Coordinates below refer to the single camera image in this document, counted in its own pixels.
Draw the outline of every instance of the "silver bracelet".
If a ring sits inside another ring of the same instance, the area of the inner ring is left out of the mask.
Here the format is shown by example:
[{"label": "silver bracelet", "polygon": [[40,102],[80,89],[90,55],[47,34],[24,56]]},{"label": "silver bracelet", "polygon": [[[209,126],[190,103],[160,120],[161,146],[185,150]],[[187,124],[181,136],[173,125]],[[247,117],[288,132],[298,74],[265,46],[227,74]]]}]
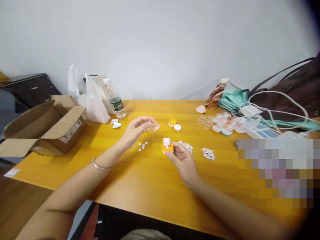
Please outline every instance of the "silver bracelet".
[{"label": "silver bracelet", "polygon": [[111,167],[108,167],[108,168],[104,168],[104,167],[99,166],[99,165],[96,164],[96,162],[94,161],[95,159],[96,159],[96,158],[92,159],[92,161],[93,161],[93,165],[94,165],[96,168],[98,168],[98,169],[100,169],[100,170],[107,170],[107,169],[112,168],[112,166],[111,166]]}]

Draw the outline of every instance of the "charger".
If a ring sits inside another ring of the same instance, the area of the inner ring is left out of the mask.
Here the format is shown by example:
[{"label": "charger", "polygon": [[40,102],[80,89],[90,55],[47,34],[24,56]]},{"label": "charger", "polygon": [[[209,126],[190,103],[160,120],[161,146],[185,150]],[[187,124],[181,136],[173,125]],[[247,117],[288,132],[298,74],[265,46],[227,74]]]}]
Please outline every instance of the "charger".
[{"label": "charger", "polygon": [[256,115],[259,115],[260,113],[262,113],[263,111],[252,106],[252,105],[247,105],[244,107],[240,107],[239,110],[240,113],[242,113],[245,117],[247,118],[252,118]]}]

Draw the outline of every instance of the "hand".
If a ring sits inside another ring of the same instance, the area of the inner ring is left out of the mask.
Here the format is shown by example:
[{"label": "hand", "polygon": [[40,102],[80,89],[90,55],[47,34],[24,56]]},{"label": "hand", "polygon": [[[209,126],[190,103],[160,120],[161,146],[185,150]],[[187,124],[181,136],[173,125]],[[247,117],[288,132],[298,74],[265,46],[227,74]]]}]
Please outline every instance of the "hand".
[{"label": "hand", "polygon": [[130,149],[143,132],[150,131],[148,128],[152,126],[150,122],[151,119],[152,117],[138,117],[128,124],[125,132],[119,140],[119,143],[125,148],[125,150]]},{"label": "hand", "polygon": [[191,187],[192,185],[196,184],[199,180],[201,180],[197,172],[193,156],[180,143],[171,143],[174,147],[173,153],[166,151],[165,154],[171,160],[171,162],[173,162],[173,164],[177,167],[183,181],[187,184],[188,187]]}]

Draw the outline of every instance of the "bag strap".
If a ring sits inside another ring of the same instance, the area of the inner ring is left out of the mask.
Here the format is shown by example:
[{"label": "bag strap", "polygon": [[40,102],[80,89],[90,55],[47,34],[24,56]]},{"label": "bag strap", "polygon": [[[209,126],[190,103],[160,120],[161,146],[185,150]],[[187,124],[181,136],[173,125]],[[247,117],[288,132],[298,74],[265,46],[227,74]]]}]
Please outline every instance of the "bag strap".
[{"label": "bag strap", "polygon": [[[272,75],[271,77],[267,78],[266,80],[262,81],[262,82],[259,83],[257,86],[255,86],[255,87],[251,90],[251,92],[249,93],[249,97],[251,97],[251,96],[258,90],[258,88],[259,88],[262,84],[268,82],[270,79],[272,79],[273,77],[275,77],[275,76],[277,76],[278,74],[282,73],[283,71],[288,70],[289,68],[292,68],[292,67],[294,67],[294,66],[296,66],[296,65],[299,65],[299,64],[301,64],[301,63],[304,63],[304,62],[307,62],[307,61],[311,61],[311,60],[313,60],[313,59],[315,59],[315,58],[312,57],[312,58],[305,59],[305,60],[303,60],[303,61],[301,61],[301,62],[298,62],[298,63],[296,63],[296,64],[294,64],[294,65],[292,65],[292,66],[290,66],[290,67],[287,67],[287,68],[283,69],[282,71],[280,71],[280,72]],[[299,69],[300,69],[300,68],[295,69],[294,71],[290,72],[290,74],[293,73],[293,72],[295,72],[295,71],[298,71]]]},{"label": "bag strap", "polygon": [[303,64],[302,66],[297,67],[296,69],[292,70],[291,72],[289,72],[287,75],[285,75],[279,82],[285,80],[287,77],[289,77],[291,74],[299,71],[305,64]]}]

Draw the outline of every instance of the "orange lid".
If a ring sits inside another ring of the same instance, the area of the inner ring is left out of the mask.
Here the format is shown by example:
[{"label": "orange lid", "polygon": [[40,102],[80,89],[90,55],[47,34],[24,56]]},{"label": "orange lid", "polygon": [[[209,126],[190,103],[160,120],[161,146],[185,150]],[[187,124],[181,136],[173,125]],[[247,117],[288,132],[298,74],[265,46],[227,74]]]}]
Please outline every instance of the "orange lid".
[{"label": "orange lid", "polygon": [[170,125],[176,125],[177,124],[177,120],[170,119],[169,123],[170,123]]},{"label": "orange lid", "polygon": [[173,144],[171,143],[170,145],[169,145],[169,148],[167,148],[165,145],[161,145],[161,148],[162,148],[162,150],[164,151],[164,152],[166,152],[166,151],[169,151],[169,152],[172,152],[173,151]]}]

